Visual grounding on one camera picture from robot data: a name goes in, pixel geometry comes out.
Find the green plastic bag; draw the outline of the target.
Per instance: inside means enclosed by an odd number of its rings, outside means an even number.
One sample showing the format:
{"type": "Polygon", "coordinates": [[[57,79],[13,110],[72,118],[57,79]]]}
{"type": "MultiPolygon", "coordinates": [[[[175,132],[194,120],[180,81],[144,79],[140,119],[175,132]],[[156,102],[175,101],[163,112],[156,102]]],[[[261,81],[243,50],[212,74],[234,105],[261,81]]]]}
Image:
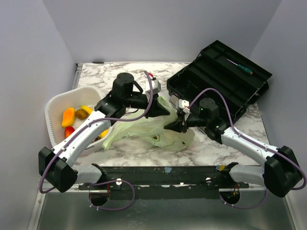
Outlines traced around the green plastic bag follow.
{"type": "Polygon", "coordinates": [[[113,142],[127,137],[138,137],[154,146],[172,151],[181,151],[189,147],[194,141],[194,131],[187,130],[186,133],[179,133],[164,129],[164,126],[177,119],[177,113],[171,103],[164,97],[159,96],[158,102],[170,112],[170,115],[143,117],[131,122],[116,122],[112,131],[104,140],[102,147],[107,150],[113,142]]]}

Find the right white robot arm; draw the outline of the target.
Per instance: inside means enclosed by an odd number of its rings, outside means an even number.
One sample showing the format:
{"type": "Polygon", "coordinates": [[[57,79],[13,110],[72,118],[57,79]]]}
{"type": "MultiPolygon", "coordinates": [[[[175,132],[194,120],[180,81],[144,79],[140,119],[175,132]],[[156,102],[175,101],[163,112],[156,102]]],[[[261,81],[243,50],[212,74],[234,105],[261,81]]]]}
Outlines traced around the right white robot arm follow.
{"type": "Polygon", "coordinates": [[[213,99],[201,99],[196,114],[190,111],[186,100],[172,95],[169,101],[177,110],[177,119],[166,125],[165,129],[185,133],[190,127],[203,127],[211,140],[232,147],[258,163],[258,166],[227,165],[221,175],[223,186],[258,184],[277,197],[285,197],[302,180],[303,175],[292,149],[265,144],[231,127],[220,118],[219,106],[213,99]]]}

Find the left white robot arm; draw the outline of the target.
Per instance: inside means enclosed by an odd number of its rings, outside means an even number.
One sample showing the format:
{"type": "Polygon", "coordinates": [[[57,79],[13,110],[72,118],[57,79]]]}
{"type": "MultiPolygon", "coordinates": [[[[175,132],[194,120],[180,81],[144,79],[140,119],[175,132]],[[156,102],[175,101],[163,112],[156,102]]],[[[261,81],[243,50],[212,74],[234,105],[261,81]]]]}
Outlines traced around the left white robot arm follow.
{"type": "Polygon", "coordinates": [[[44,147],[39,151],[40,193],[50,192],[49,189],[43,189],[44,181],[48,181],[54,189],[62,193],[74,184],[91,184],[95,189],[102,189],[106,185],[106,177],[99,166],[92,164],[74,167],[81,153],[99,134],[111,128],[117,121],[132,122],[132,118],[123,118],[127,108],[143,110],[138,119],[169,115],[169,111],[158,102],[160,82],[148,72],[145,75],[148,81],[145,90],[142,90],[131,74],[118,74],[113,81],[112,90],[97,103],[85,122],[52,149],[44,147]]]}

